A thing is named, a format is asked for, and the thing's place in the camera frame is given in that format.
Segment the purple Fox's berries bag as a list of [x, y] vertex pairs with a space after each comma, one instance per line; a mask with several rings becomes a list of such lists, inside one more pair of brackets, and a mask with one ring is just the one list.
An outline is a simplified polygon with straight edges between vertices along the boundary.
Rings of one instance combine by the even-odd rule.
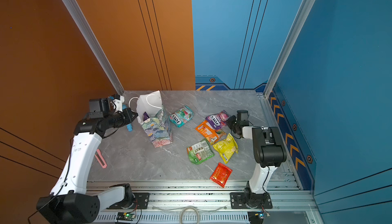
[[222, 110], [220, 113], [209, 115], [206, 117], [206, 121], [214, 130], [220, 130], [227, 125], [227, 120], [230, 116], [226, 111]]

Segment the yellow snack bag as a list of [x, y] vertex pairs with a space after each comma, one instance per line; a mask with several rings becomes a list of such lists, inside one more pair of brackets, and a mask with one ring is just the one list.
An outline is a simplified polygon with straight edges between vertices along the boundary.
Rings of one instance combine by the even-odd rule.
[[219, 153], [224, 164], [229, 162], [234, 153], [239, 153], [238, 144], [230, 133], [225, 139], [216, 142], [213, 148]]

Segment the orange snack bag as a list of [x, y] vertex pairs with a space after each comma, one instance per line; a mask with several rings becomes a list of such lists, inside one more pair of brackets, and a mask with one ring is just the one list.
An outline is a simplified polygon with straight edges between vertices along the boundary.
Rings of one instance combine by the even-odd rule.
[[206, 120], [201, 122], [196, 128], [203, 137], [211, 144], [218, 142], [223, 136], [227, 135], [222, 129], [215, 130]]

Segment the floral paper gift bag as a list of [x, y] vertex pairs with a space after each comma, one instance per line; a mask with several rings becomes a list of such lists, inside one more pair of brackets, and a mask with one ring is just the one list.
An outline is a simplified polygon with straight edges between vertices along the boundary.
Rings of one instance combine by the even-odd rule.
[[[128, 107], [134, 108], [138, 113], [137, 121], [155, 148], [173, 142], [169, 115], [163, 105], [159, 90], [132, 97], [128, 102]], [[144, 112], [150, 117], [146, 121], [143, 118]]]

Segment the red snack packet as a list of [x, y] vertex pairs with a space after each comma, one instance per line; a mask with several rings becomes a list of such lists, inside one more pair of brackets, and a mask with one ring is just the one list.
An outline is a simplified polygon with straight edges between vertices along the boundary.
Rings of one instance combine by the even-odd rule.
[[224, 188], [231, 174], [232, 169], [222, 163], [219, 163], [210, 176], [210, 180]]

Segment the teal Fox's candy bag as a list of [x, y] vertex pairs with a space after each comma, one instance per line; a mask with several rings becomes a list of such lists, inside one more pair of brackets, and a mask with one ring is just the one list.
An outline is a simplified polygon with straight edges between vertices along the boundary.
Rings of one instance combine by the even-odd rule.
[[169, 116], [169, 120], [178, 128], [188, 123], [194, 116], [194, 112], [186, 105]]

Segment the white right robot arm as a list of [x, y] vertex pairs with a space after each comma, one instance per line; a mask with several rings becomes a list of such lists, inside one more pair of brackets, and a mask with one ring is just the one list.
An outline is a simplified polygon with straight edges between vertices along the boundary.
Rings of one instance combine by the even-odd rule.
[[243, 192], [230, 193], [232, 209], [272, 209], [267, 185], [274, 171], [287, 160], [287, 152], [277, 127], [257, 127], [245, 118], [247, 111], [239, 110], [237, 116], [227, 120], [232, 132], [253, 143], [255, 170]]

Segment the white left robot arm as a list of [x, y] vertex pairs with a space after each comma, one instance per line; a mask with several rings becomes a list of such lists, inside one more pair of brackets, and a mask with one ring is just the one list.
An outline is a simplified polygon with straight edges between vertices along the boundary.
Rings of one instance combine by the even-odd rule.
[[113, 205], [133, 207], [136, 198], [129, 184], [117, 184], [98, 195], [87, 195], [87, 178], [94, 156], [108, 129], [119, 129], [132, 123], [137, 113], [126, 108], [122, 95], [92, 99], [90, 111], [80, 120], [71, 139], [70, 154], [57, 183], [47, 197], [36, 205], [51, 224], [88, 224], [99, 213]]

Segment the green snack bag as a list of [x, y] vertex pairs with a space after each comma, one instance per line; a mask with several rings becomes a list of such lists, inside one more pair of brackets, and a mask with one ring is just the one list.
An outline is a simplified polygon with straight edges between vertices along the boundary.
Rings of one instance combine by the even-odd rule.
[[187, 148], [187, 155], [192, 164], [199, 165], [214, 157], [214, 152], [211, 150], [209, 141], [202, 139]]

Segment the pink plastic clip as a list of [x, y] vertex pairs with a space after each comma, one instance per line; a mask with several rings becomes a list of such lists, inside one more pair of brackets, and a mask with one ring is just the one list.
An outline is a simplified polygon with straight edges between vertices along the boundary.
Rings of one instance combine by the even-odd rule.
[[107, 163], [106, 163], [106, 161], [105, 161], [105, 159], [104, 159], [100, 149], [96, 150], [95, 159], [98, 161], [98, 163], [101, 166], [101, 168], [103, 168], [103, 169], [107, 168]]

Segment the right circuit board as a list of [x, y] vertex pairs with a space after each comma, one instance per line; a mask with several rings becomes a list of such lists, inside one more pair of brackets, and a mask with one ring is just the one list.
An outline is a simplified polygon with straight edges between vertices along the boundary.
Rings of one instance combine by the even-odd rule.
[[267, 217], [270, 217], [270, 214], [265, 210], [248, 212], [248, 220], [250, 224], [263, 224]]

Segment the green circuit board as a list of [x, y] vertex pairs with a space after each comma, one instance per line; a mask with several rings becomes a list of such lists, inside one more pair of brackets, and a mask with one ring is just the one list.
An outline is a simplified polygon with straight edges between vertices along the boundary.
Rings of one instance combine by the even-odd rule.
[[118, 212], [116, 222], [133, 222], [137, 219], [137, 215], [133, 212]]

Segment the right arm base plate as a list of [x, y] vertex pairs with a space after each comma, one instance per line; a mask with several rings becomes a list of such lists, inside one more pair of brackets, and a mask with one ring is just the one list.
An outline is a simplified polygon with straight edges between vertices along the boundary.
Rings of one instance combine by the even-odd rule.
[[263, 194], [231, 192], [232, 209], [272, 209], [272, 200], [268, 192]]

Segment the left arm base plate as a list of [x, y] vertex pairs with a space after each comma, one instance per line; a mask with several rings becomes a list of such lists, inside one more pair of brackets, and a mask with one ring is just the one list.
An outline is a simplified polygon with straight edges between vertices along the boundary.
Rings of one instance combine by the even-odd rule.
[[123, 200], [108, 207], [109, 210], [134, 210], [148, 208], [150, 194], [148, 192], [133, 193], [132, 200]]

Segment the aluminium frame rail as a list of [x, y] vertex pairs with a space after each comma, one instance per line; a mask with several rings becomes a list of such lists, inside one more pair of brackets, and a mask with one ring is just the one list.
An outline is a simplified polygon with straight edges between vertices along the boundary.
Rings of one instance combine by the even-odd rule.
[[240, 216], [262, 210], [269, 214], [303, 212], [310, 224], [323, 223], [311, 192], [303, 190], [294, 175], [270, 180], [266, 188], [270, 197], [263, 207], [256, 208], [248, 208], [245, 204], [246, 181], [229, 180], [225, 187], [210, 180], [149, 180], [129, 181], [128, 184], [135, 195], [149, 194], [139, 201], [146, 206], [144, 213], [158, 211], [170, 214], [188, 206], [197, 208], [200, 215], [233, 212]]

